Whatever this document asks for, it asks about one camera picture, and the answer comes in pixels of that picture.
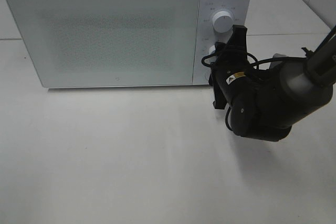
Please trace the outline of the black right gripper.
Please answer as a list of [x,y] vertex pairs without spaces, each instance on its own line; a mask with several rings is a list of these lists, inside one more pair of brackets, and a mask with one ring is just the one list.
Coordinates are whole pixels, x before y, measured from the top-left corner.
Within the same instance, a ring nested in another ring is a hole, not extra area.
[[253,93],[259,86],[259,65],[257,58],[247,52],[247,28],[233,25],[233,32],[226,47],[216,50],[216,59],[208,64],[211,69],[209,85],[214,91],[214,108],[223,110],[226,105],[233,106],[239,95]]

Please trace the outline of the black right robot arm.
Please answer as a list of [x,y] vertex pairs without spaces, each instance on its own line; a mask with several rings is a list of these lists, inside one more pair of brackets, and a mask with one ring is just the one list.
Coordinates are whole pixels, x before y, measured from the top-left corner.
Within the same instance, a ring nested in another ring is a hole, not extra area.
[[247,28],[233,27],[228,42],[217,42],[202,64],[211,70],[213,106],[226,110],[225,124],[235,135],[277,142],[292,126],[328,104],[335,85],[335,30],[304,57],[275,54],[257,60],[247,51]]

